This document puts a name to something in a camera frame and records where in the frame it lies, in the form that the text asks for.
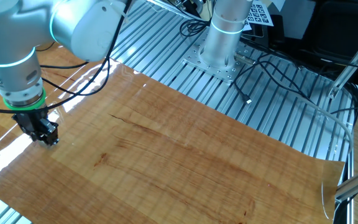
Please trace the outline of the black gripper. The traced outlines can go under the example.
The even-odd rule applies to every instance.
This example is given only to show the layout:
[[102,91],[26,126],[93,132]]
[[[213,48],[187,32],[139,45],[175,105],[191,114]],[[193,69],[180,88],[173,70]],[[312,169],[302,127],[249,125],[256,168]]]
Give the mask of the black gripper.
[[12,119],[33,142],[44,142],[48,146],[58,143],[58,123],[49,121],[47,112],[15,113]]

